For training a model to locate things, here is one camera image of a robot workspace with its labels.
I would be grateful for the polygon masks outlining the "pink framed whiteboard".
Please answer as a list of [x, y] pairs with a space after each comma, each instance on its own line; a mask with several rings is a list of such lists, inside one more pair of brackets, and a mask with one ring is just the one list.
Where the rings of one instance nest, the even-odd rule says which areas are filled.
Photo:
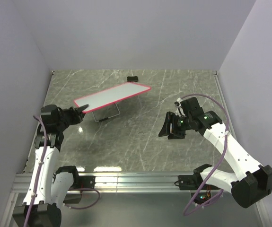
[[89, 113], [150, 90], [151, 87], [149, 86], [126, 82], [115, 87], [77, 98], [74, 100], [74, 103], [78, 107], [88, 105], [88, 108], [83, 110], [83, 113]]

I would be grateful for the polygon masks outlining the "yellow whiteboard eraser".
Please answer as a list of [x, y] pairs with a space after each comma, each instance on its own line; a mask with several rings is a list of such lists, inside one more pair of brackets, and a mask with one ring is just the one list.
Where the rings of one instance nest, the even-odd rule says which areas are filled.
[[139, 78], [138, 76], [128, 76], [127, 77], [127, 82], [138, 82]]

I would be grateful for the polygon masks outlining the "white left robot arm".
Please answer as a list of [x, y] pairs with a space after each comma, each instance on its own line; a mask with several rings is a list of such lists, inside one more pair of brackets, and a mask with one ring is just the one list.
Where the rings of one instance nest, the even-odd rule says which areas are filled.
[[39, 125], [34, 140], [35, 164], [31, 182], [22, 205], [14, 208], [12, 217], [19, 227], [59, 227], [61, 206], [68, 190], [80, 185], [75, 166], [60, 167], [55, 164], [60, 154], [64, 131], [83, 121], [88, 104], [62, 109], [46, 105], [41, 114], [34, 116]]

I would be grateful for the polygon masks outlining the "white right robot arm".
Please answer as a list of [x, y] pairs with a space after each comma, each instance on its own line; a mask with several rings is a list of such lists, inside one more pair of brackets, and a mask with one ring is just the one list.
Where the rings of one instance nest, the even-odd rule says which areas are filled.
[[226, 160], [233, 173], [226, 173], [204, 164], [193, 172], [192, 185], [204, 189], [215, 186], [231, 193], [243, 208], [248, 208], [272, 192], [272, 167], [263, 166], [237, 142], [214, 111], [200, 115], [178, 116], [167, 112], [159, 137], [183, 139], [187, 130], [200, 133]]

